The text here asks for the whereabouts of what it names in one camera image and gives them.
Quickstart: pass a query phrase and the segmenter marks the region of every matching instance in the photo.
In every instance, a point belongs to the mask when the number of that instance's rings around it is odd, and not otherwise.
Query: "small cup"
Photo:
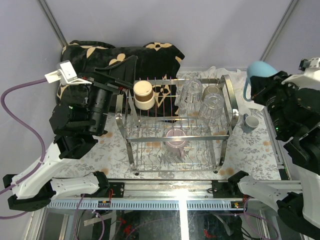
[[[173,128],[170,129],[167,133],[166,133],[166,137],[181,137],[181,136],[185,136],[186,133],[179,129],[179,128]],[[184,147],[187,145],[187,141],[166,141],[165,142],[165,147],[166,149],[171,152],[171,153],[175,153],[178,154],[180,158],[184,158],[186,156],[186,152],[184,150]]]
[[[242,130],[244,133],[249,134],[255,130],[259,125],[259,120],[255,116],[245,114],[243,115]]]
[[[222,95],[222,91],[221,89],[219,88],[219,86],[207,86],[203,93],[202,93],[202,101],[205,100],[205,97],[208,95],[208,94],[220,94]]]
[[[138,109],[148,110],[155,105],[155,92],[150,82],[145,80],[138,81],[133,86],[133,92],[134,103]]]

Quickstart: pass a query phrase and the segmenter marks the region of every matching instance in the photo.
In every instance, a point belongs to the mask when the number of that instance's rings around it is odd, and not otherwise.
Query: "black pillow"
[[[77,73],[88,73],[92,67],[105,68],[118,63],[129,56],[137,56],[135,79],[175,79],[184,54],[170,43],[151,42],[143,47],[114,47],[99,41],[70,42],[62,51],[61,61],[69,60]],[[177,116],[174,106],[177,87],[175,85],[157,85],[153,88],[157,95],[157,103],[149,110],[149,116]],[[90,92],[89,85],[60,86],[56,94],[57,102],[84,105]],[[113,96],[110,112],[115,111],[116,98]]]

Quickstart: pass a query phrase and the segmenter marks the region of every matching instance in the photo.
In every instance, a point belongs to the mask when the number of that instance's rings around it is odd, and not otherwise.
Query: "pink cup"
[[[181,137],[185,136],[186,133],[179,128],[170,129],[166,133],[166,137]],[[187,141],[166,141],[165,146],[169,152],[178,154],[181,158],[186,156],[184,147],[187,145]]]

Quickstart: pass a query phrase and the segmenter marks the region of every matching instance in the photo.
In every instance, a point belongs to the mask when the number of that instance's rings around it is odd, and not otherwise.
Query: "wire rack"
[[[225,88],[227,93],[224,94],[221,118],[210,124],[198,118],[200,106],[192,106],[183,114],[176,111],[177,107],[174,105],[178,103],[180,88],[187,79],[147,80],[155,91],[155,111],[137,109],[134,96],[129,90],[125,99],[124,95],[118,95],[116,103],[116,122],[126,143],[129,164],[134,174],[172,171],[217,173],[224,163],[227,141],[239,117],[230,77],[224,75],[221,79],[201,79],[204,88],[218,85],[221,89]],[[175,94],[172,91],[173,85],[176,85]],[[165,104],[161,104],[165,98],[170,99],[169,109],[166,109]],[[166,133],[170,129],[181,129],[186,136],[167,137]],[[187,141],[184,158],[167,150],[165,143],[172,141]]]

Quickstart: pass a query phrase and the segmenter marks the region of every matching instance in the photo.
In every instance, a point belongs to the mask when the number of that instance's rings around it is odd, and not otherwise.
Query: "beige cup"
[[[145,80],[138,81],[133,86],[133,92],[134,104],[138,109],[148,110],[155,105],[155,92],[150,82]]]
[[[219,85],[217,85],[217,86],[207,86],[203,91],[202,101],[205,100],[205,97],[208,94],[220,94],[220,95],[222,95],[222,91],[221,91],[221,89],[219,87],[220,87]]]

